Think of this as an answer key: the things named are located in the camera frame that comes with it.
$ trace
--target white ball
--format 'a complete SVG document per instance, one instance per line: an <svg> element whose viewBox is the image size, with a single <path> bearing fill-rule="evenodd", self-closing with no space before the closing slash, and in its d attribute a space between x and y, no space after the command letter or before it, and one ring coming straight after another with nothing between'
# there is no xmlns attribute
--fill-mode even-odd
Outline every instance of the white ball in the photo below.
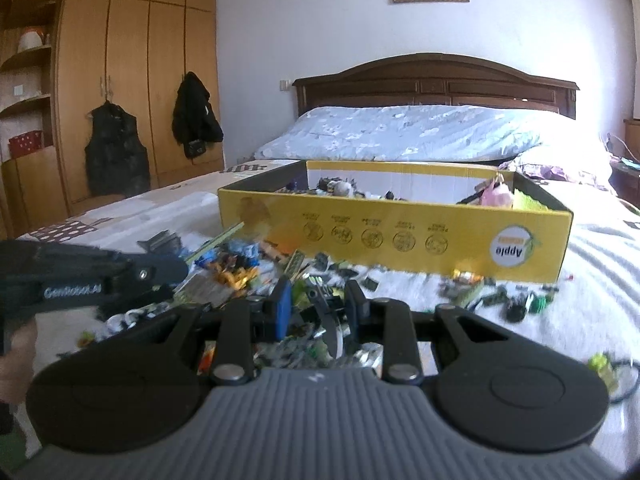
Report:
<svg viewBox="0 0 640 480"><path fill-rule="evenodd" d="M336 182L334 186L334 196L351 196L353 194L353 186L348 182L341 180Z"/></svg>

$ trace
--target wardrobe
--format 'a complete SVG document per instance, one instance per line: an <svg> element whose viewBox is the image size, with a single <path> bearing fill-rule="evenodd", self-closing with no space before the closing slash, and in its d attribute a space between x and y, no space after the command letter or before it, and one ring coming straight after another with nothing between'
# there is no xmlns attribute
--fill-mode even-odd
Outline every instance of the wardrobe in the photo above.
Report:
<svg viewBox="0 0 640 480"><path fill-rule="evenodd" d="M41 175L39 180L60 183L60 193L50 199L56 203L41 207L52 214L31 220L34 215L27 209L33 205L24 200L25 190L20 187L24 178L18 168L25 157L3 163L3 175L4 165L15 163L14 180L19 188L13 183L14 188L8 190L9 184L3 179L0 205L10 235L122 198L92 197L86 179L84 148L92 134L90 112L105 100L136 117L138 136L148 153L153 188L223 169L221 143L208 146L205 155L189 160L172 133L177 89L189 71L195 72L209 90L210 102L220 118L216 0L10 0L4 5L4 12L0 7L4 30L39 25L50 37L48 59L43 63L48 68L40 67L49 101L40 112L43 131L47 130L44 137L50 140L46 149L50 149L49 158L54 163L47 176ZM18 195L23 196L22 208L15 205L20 202Z"/></svg>

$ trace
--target light blue floral bedding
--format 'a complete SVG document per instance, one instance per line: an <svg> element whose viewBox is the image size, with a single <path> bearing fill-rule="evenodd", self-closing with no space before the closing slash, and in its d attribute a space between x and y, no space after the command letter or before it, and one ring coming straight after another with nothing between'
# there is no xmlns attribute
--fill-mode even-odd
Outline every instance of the light blue floral bedding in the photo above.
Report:
<svg viewBox="0 0 640 480"><path fill-rule="evenodd" d="M558 137L573 137L576 130L574 120L540 110L444 105L323 107L302 115L287 133L259 148L255 158L502 160Z"/></svg>

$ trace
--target gray ribbed panel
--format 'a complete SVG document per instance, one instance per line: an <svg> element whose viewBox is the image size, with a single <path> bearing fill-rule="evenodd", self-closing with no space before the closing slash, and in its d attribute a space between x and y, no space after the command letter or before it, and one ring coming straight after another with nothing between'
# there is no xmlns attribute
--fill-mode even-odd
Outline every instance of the gray ribbed panel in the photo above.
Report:
<svg viewBox="0 0 640 480"><path fill-rule="evenodd" d="M383 383L370 370L269 369L248 385L215 388L196 417L154 446L106 456L47 447L17 478L609 480L617 476L587 446L545 456L510 455L478 446L445 424L418 388Z"/></svg>

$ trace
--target curtain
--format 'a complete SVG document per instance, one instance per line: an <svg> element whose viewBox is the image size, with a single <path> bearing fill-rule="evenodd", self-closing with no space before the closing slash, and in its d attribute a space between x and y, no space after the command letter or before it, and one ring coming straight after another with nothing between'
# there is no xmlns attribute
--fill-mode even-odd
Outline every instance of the curtain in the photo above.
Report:
<svg viewBox="0 0 640 480"><path fill-rule="evenodd" d="M640 0L631 0L634 8L636 29L636 91L634 94L634 117L640 118Z"/></svg>

